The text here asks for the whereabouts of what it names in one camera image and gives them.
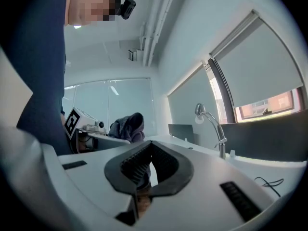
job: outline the silver lamp arm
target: silver lamp arm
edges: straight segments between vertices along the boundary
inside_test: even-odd
[[[210,112],[207,112],[205,110],[203,103],[197,104],[196,109],[195,109],[195,114],[197,116],[201,116],[201,115],[205,116],[212,123],[212,125],[215,129],[215,132],[217,134],[217,137],[218,137],[218,143],[215,145],[215,148],[218,145],[220,158],[226,159],[226,144],[225,144],[225,142],[227,142],[227,138],[225,137],[225,134],[224,134],[223,129],[222,129],[221,125],[219,124],[219,122],[216,120],[216,118]]]

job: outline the white wall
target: white wall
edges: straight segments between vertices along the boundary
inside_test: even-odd
[[[203,124],[195,123],[194,110],[197,103],[204,103],[206,110],[214,117],[218,117],[214,93],[205,69],[202,68],[195,73],[185,84],[169,95],[168,99],[173,124],[192,125],[194,143],[214,150],[218,138],[213,125],[207,118]]]
[[[160,57],[163,91],[169,93],[255,9],[284,41],[308,86],[307,48],[279,0],[185,0]]]
[[[84,68],[75,70],[67,68],[64,76],[64,85],[104,80],[104,79],[126,79],[126,78],[151,78],[152,92],[154,98],[154,111],[156,117],[157,134],[168,134],[168,123],[171,123],[171,115],[167,96],[161,89],[161,81],[158,76],[157,67],[101,67]]]

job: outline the window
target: window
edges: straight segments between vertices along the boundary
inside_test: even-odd
[[[212,91],[216,100],[219,122],[221,124],[227,124],[228,122],[225,105],[221,96],[217,80],[211,68],[208,68],[206,70],[206,73],[209,78]],[[294,89],[292,91],[282,93],[272,98],[237,107],[234,110],[236,115],[236,122],[251,122],[269,119],[300,111],[300,97],[298,94],[298,90]]]
[[[257,121],[300,111],[297,89],[235,108],[237,122]]]

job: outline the black cable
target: black cable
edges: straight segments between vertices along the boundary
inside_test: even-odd
[[[91,139],[92,137],[90,137],[90,138],[88,138],[86,141],[81,141],[81,140],[79,140],[79,142],[88,142],[90,139]]]
[[[279,197],[281,197],[280,194],[270,185],[270,183],[268,183],[266,180],[264,180],[264,181],[266,182],[266,186],[270,187]]]
[[[269,187],[269,186],[276,187],[276,186],[279,186],[281,183],[283,183],[283,181],[284,181],[284,178],[281,178],[280,180],[272,181],[272,182],[269,182],[268,184],[265,183],[262,186],[263,187]]]

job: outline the white ceiling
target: white ceiling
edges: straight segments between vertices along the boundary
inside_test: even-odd
[[[127,50],[138,48],[140,28],[147,20],[152,1],[135,0],[137,5],[128,20],[117,16],[115,21],[93,23],[78,29],[66,26],[66,59],[70,62],[67,67],[94,67],[93,62],[102,67],[134,63],[128,59]]]

